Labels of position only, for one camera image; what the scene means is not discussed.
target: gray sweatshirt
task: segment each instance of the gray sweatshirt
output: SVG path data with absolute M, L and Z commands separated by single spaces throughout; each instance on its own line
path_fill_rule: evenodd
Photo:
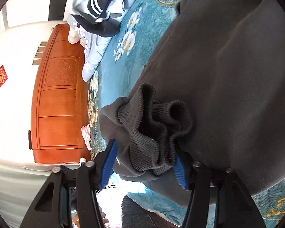
M 285 12 L 276 0 L 182 0 L 177 14 L 129 97 L 100 111 L 114 171 L 186 206 L 177 141 L 260 193 L 285 178 Z

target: orange wooden bed frame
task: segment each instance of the orange wooden bed frame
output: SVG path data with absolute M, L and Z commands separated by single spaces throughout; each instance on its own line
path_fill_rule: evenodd
M 68 42 L 69 25 L 57 25 L 43 52 L 32 99 L 31 143 L 36 163 L 90 160 L 81 127 L 88 124 L 84 48 Z

